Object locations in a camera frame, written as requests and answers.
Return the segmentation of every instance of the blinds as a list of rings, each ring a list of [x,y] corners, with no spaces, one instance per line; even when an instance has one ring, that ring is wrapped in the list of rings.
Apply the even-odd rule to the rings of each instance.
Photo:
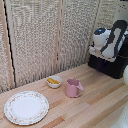
[[[59,0],[7,0],[6,6],[17,86],[52,75]]]
[[[85,63],[97,0],[66,0],[60,51],[60,71]]]
[[[0,93],[14,88],[3,1],[0,0]]]
[[[95,28],[111,29],[118,0],[102,0]]]

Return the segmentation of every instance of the wood grain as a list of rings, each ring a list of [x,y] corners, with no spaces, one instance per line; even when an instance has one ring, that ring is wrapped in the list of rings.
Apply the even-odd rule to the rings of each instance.
[[[110,128],[128,101],[128,87],[123,78],[113,79],[84,64],[56,74],[63,80],[57,89],[50,88],[46,78],[0,95],[0,128]],[[78,79],[84,87],[78,98],[65,95],[69,78]],[[49,102],[49,112],[40,122],[30,126],[11,123],[4,115],[4,105],[14,94],[36,91]]]

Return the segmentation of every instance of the small yellow dish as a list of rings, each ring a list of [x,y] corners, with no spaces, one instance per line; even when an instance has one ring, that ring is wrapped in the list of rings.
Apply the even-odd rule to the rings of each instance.
[[[47,83],[51,88],[58,88],[62,83],[62,79],[59,76],[49,76]]]

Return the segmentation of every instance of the food in bowl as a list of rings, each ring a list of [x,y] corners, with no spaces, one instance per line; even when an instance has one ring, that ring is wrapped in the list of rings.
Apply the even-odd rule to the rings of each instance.
[[[52,78],[48,78],[48,82],[51,84],[59,84],[60,83],[58,80],[54,80]]]

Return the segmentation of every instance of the plate rim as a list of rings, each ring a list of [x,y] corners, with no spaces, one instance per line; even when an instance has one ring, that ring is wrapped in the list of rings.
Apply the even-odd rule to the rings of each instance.
[[[16,95],[18,95],[18,94],[21,94],[21,93],[24,93],[24,92],[28,92],[28,93],[31,92],[31,93],[40,94],[40,95],[43,96],[43,98],[45,98],[45,100],[47,101],[47,110],[46,110],[45,114],[44,114],[41,118],[39,118],[37,121],[33,121],[33,122],[31,122],[31,123],[17,123],[16,121],[15,121],[15,122],[12,121],[12,120],[7,116],[7,113],[6,113],[6,110],[5,110],[5,109],[6,109],[6,106],[7,106],[7,103],[8,103],[14,96],[16,96]],[[5,105],[4,105],[4,114],[5,114],[6,118],[7,118],[9,121],[11,121],[12,123],[18,124],[18,125],[30,125],[30,124],[37,123],[37,122],[39,122],[40,120],[42,120],[42,119],[47,115],[48,110],[49,110],[49,102],[48,102],[47,98],[46,98],[44,95],[42,95],[41,93],[35,92],[35,91],[23,91],[23,92],[16,93],[16,94],[12,95],[12,96],[6,101],[6,103],[5,103]]]

